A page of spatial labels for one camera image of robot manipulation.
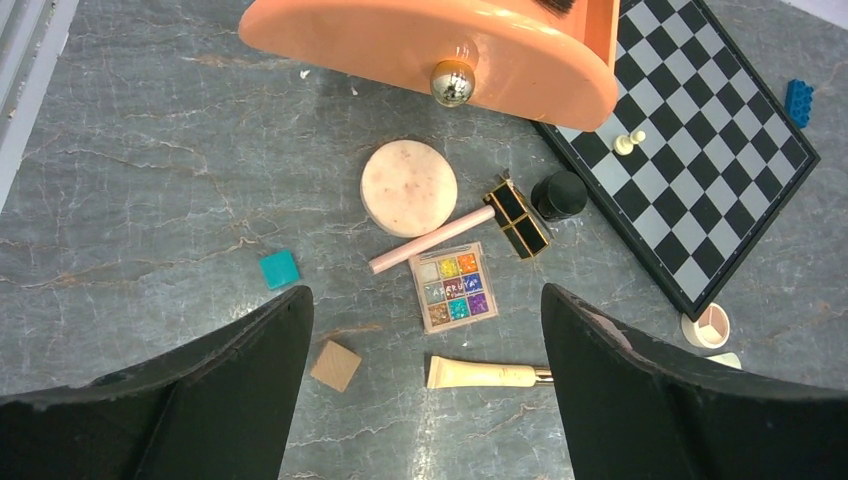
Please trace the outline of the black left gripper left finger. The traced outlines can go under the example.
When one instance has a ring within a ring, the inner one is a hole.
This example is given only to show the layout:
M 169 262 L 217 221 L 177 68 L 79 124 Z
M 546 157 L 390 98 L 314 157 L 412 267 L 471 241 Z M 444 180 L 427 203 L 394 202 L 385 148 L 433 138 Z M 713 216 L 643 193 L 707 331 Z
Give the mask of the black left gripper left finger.
M 275 479 L 308 357 L 313 293 L 296 286 L 210 334 L 92 381 L 156 400 L 136 479 Z

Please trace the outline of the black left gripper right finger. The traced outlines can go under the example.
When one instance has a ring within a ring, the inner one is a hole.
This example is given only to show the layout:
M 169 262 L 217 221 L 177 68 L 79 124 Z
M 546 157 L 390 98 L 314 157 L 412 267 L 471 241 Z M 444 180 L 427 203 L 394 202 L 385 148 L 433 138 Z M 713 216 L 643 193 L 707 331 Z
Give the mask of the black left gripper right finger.
M 573 473 L 578 479 L 726 479 L 720 449 L 685 406 L 727 367 L 606 315 L 547 283 L 541 325 Z

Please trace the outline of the small round pink jar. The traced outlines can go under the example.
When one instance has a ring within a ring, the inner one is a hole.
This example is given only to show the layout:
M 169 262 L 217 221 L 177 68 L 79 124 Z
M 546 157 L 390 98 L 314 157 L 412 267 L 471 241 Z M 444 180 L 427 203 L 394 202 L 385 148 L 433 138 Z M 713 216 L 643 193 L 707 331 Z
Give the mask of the small round pink jar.
M 704 312 L 692 320 L 681 315 L 681 331 L 693 346 L 718 349 L 725 345 L 730 335 L 730 321 L 726 311 L 716 303 L 710 303 Z

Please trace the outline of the wooden handle makeup brush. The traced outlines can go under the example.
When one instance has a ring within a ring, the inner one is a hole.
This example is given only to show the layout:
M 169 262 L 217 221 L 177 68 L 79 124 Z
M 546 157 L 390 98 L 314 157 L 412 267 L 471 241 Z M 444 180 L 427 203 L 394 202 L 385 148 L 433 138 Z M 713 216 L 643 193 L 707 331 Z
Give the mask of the wooden handle makeup brush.
M 426 381 L 429 389 L 460 387 L 520 387 L 553 384 L 551 371 L 529 365 L 493 364 L 432 356 Z

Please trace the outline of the black fan brush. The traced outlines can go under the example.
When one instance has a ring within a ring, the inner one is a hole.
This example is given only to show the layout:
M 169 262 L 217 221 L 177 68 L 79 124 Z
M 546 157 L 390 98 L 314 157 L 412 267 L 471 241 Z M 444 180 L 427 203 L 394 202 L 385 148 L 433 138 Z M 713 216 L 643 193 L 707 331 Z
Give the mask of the black fan brush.
M 554 15 L 564 16 L 572 10 L 576 0 L 535 0 L 535 3 Z

